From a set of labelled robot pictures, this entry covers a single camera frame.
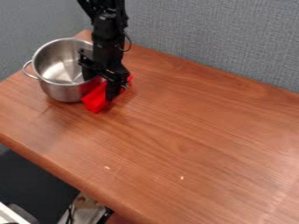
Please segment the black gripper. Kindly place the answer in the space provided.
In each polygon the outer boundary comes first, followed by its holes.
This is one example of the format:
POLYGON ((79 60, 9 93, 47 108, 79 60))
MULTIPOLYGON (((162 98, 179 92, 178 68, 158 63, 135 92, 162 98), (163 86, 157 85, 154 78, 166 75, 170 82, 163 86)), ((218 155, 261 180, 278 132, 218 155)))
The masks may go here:
POLYGON ((107 80, 106 99, 113 102, 122 88, 129 86, 130 72, 123 65, 125 53, 119 49, 79 49, 79 66, 85 81, 97 77, 107 80))

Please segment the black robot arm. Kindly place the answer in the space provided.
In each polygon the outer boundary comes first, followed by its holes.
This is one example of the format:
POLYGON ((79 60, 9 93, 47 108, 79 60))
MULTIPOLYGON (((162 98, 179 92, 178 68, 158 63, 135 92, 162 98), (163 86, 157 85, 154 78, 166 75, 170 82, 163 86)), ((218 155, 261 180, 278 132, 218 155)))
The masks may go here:
POLYGON ((94 31, 93 50, 79 50, 79 65, 86 81, 101 76, 107 80, 106 100, 111 102, 129 85, 130 71, 123 65, 129 39, 126 0, 78 0, 94 31))

